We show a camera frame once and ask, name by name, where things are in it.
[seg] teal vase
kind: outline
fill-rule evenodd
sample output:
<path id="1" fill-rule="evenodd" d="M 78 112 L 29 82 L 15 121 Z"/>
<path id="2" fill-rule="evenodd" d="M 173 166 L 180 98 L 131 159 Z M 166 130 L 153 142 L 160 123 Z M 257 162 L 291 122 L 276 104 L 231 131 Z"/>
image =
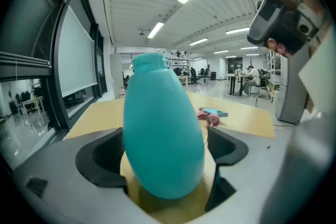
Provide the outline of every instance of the teal vase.
<path id="1" fill-rule="evenodd" d="M 162 54 L 133 60 L 124 105 L 124 147 L 140 184 L 151 194 L 175 199 L 203 176 L 204 144 L 193 106 Z"/>

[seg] table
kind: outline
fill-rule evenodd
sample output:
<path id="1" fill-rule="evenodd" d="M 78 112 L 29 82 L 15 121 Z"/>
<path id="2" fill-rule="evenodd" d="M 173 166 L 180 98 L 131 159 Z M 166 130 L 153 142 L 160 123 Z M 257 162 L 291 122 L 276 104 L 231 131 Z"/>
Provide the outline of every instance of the table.
<path id="1" fill-rule="evenodd" d="M 227 118 L 220 119 L 220 127 L 251 135 L 275 137 L 271 115 L 267 110 L 192 92 L 187 92 L 187 95 L 195 112 L 198 112 L 200 107 L 228 112 Z M 123 105 L 124 98 L 91 104 L 72 127 L 66 139 L 122 127 Z M 200 121 L 200 126 L 203 139 L 206 140 L 206 121 Z M 215 171 L 215 163 L 206 144 L 204 149 L 205 166 L 201 183 L 189 195 L 177 200 L 159 199 L 143 189 L 134 176 L 127 155 L 124 153 L 120 173 L 127 180 L 129 197 L 145 212 L 162 223 L 184 223 L 203 215 Z"/>
<path id="2" fill-rule="evenodd" d="M 235 95 L 235 96 L 242 96 L 241 92 L 243 90 L 243 78 L 245 78 L 246 76 L 245 75 L 234 75 L 234 74 L 226 74 L 225 75 L 227 77 L 227 80 L 228 78 L 230 77 L 230 95 Z M 236 77 L 240 77 L 242 78 L 241 81 L 240 81 L 240 91 L 239 93 L 235 93 L 235 83 L 236 83 Z"/>
<path id="3" fill-rule="evenodd" d="M 185 90 L 188 91 L 188 78 L 189 76 L 177 76 L 179 79 L 184 79 L 185 82 Z"/>
<path id="4" fill-rule="evenodd" d="M 25 114 L 25 116 L 26 116 L 26 119 L 27 119 L 27 122 L 29 123 L 29 125 L 31 125 L 31 124 L 30 124 L 29 119 L 28 119 L 28 114 L 27 114 L 25 105 L 27 105 L 27 104 L 31 104 L 31 103 L 34 103 L 34 104 L 35 104 L 35 106 L 37 107 L 38 114 L 40 115 L 41 121 L 42 121 L 43 125 L 45 124 L 45 123 L 44 123 L 44 120 L 43 120 L 43 118 L 42 118 L 42 115 L 41 115 L 40 108 L 39 108 L 39 106 L 38 106 L 38 102 L 41 103 L 42 110 L 43 110 L 43 113 L 44 113 L 44 115 L 45 115 L 46 110 L 44 109 L 44 105 L 43 105 L 43 97 L 42 97 L 42 96 L 39 96 L 39 97 L 37 97 L 37 98 L 35 98 L 35 99 L 30 99 L 30 100 L 27 100 L 27 101 L 22 102 L 23 112 L 24 112 L 24 114 Z"/>

